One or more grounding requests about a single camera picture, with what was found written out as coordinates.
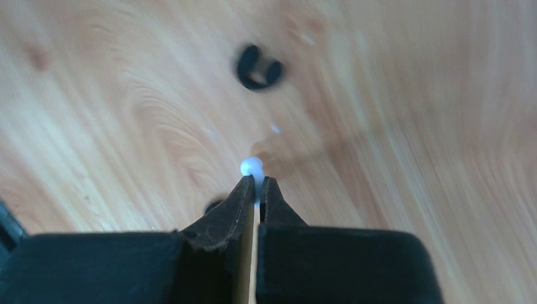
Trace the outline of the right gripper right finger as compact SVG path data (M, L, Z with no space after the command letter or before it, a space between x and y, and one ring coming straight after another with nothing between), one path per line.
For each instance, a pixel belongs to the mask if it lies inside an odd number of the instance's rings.
M308 225L272 177L260 207L258 303L443 303L431 256L415 235Z

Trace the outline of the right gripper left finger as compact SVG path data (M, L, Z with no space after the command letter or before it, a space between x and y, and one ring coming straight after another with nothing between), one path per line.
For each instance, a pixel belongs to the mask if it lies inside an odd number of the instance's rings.
M1 269L2 303L247 303L255 182L183 230L37 234Z

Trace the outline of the white earbud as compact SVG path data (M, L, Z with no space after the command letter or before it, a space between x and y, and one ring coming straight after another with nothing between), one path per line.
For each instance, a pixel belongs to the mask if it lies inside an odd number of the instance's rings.
M260 206L262 186L265 179L263 162L256 156L248 157L241 162L240 171L243 176L252 176L255 187L255 207Z

